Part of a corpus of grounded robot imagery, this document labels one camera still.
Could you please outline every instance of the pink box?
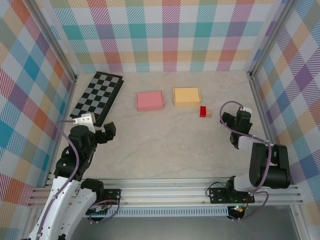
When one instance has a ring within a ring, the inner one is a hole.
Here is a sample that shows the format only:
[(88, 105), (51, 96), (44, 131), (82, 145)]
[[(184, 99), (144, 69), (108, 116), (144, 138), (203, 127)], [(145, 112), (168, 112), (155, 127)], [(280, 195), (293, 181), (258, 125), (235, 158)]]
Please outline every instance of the pink box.
[(165, 108), (162, 91), (147, 91), (136, 94), (138, 112), (161, 110)]

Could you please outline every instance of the black and white checkered board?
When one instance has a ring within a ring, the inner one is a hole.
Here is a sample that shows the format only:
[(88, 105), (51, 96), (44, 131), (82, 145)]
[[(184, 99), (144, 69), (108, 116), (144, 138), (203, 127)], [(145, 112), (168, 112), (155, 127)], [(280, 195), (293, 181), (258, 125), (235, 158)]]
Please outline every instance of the black and white checkered board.
[(122, 76), (97, 71), (70, 117), (94, 113), (95, 126), (101, 127), (122, 84)]

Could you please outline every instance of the checkered fabric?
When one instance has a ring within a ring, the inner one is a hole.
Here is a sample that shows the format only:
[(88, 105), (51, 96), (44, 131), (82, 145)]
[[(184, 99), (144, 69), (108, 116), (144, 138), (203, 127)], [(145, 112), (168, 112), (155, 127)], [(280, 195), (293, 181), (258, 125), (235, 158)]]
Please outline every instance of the checkered fabric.
[(256, 51), (256, 53), (254, 55), (253, 61), (252, 61), (251, 65), (250, 65), (250, 67), (248, 69), (249, 72), (251, 72), (253, 70), (254, 66), (256, 65), (256, 62), (257, 62), (257, 60), (258, 60), (258, 58), (259, 58), (259, 56), (261, 54), (261, 51), (266, 46), (266, 43), (269, 40), (270, 33), (274, 29), (276, 22), (278, 21), (279, 17), (281, 16), (287, 1), (288, 0), (281, 0), (281, 3), (279, 5), (278, 9), (276, 10), (276, 13), (273, 16), (273, 19), (272, 19), (272, 21), (271, 21), (271, 23), (270, 23), (270, 25), (268, 27), (268, 30), (265, 32), (263, 40), (261, 41), (260, 46), (259, 46), (258, 50)]
[(95, 126), (101, 127), (122, 84), (122, 76), (97, 72), (70, 117), (78, 118), (82, 114), (93, 113)]
[(35, 2), (37, 3), (43, 17), (45, 18), (46, 20), (46, 23), (50, 26), (51, 28), (51, 31), (53, 33), (53, 35), (55, 36), (55, 39), (57, 40), (58, 44), (60, 45), (62, 51), (64, 52), (67, 60), (69, 61), (73, 71), (76, 73), (76, 74), (79, 74), (79, 70), (76, 68), (75, 64), (74, 64), (74, 61), (72, 60), (72, 58), (70, 57), (70, 54), (69, 52), (67, 51), (67, 48), (66, 48), (66, 45), (64, 44), (64, 41), (62, 41), (61, 37), (60, 37), (60, 34), (58, 33), (57, 31), (57, 28), (56, 26), (53, 24), (51, 18), (49, 17), (48, 15), (48, 12), (47, 10), (45, 9), (45, 6), (42, 2), (42, 0), (35, 0)]
[(320, 0), (300, 0), (255, 80), (320, 238)]
[(0, 5), (0, 239), (13, 240), (46, 176), (72, 82), (23, 0)]
[(86, 73), (243, 70), (274, 2), (50, 0)]

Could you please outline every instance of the small wooden block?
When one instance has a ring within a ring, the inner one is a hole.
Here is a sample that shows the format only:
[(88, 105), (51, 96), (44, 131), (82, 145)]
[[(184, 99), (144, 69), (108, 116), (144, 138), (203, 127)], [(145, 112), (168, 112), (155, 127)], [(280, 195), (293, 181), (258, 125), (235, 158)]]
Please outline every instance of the small wooden block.
[(173, 89), (175, 107), (200, 106), (201, 96), (198, 87), (179, 87)]
[(211, 111), (211, 110), (207, 110), (205, 117), (206, 117), (206, 118), (211, 118), (211, 117), (212, 117), (212, 111)]

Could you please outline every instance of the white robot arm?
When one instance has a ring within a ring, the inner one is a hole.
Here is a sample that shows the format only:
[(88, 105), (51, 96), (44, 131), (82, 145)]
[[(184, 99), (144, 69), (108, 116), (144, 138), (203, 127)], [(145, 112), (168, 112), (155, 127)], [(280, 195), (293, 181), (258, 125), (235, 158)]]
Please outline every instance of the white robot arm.
[(78, 153), (79, 162), (76, 163), (76, 154), (71, 145), (66, 147), (56, 163), (55, 178), (45, 207), (27, 240), (71, 239), (87, 210), (94, 203), (104, 200), (103, 182), (86, 179), (81, 184), (77, 198), (69, 206), (73, 193), (79, 188), (84, 172), (90, 166), (97, 145), (112, 140), (116, 135), (116, 127), (113, 122), (110, 122), (103, 126), (104, 132), (96, 131), (93, 125), (94, 117), (90, 113), (73, 119), (73, 122), (78, 125), (71, 129), (68, 138)]

